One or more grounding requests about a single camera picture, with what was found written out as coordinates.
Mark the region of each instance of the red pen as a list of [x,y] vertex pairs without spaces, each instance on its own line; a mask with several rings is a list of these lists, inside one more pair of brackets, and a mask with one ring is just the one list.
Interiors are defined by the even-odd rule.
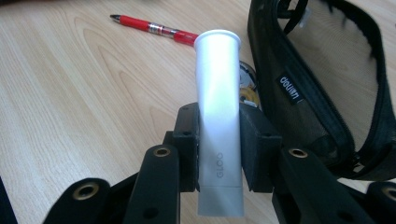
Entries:
[[138,30],[146,31],[155,35],[163,35],[174,39],[177,43],[194,46],[194,41],[198,37],[196,34],[166,27],[154,22],[142,21],[136,18],[110,15],[110,18],[121,25],[130,26]]

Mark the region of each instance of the printed logo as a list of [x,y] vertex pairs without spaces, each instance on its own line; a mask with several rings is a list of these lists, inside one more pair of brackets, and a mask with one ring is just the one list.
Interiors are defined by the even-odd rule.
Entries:
[[293,105],[300,103],[304,99],[286,74],[277,78],[276,81],[280,89],[288,96]]

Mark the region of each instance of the metal grommet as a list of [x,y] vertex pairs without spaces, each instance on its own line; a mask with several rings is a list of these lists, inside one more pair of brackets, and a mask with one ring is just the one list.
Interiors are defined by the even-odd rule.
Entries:
[[73,198],[78,201],[84,201],[91,198],[99,191],[99,185],[95,182],[88,182],[78,187],[74,193]]
[[306,158],[308,157],[308,153],[306,153],[304,150],[298,149],[298,148],[291,148],[289,149],[289,153],[293,157],[297,158]]
[[154,156],[156,157],[165,157],[171,154],[171,150],[166,147],[160,147],[154,150]]
[[396,189],[392,187],[382,188],[382,192],[387,195],[388,198],[396,202]]

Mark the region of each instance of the wooden table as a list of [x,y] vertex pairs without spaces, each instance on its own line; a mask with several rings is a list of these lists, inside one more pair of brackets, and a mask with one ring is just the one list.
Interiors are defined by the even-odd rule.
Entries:
[[[396,28],[391,1],[352,1],[379,23],[392,95]],[[17,1],[0,6],[0,175],[20,223],[40,223],[80,179],[111,185],[139,171],[145,151],[197,101],[195,52],[116,24],[126,14],[194,33],[221,28],[242,39],[253,64],[248,0]],[[366,182],[347,181],[364,190]],[[245,188],[244,218],[196,216],[181,195],[182,223],[277,223],[270,194]]]

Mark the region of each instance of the white tube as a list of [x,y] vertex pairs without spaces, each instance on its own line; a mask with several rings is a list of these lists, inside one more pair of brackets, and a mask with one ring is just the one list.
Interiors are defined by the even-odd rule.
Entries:
[[239,48],[229,31],[195,40],[200,111],[198,215],[244,215],[239,134]]

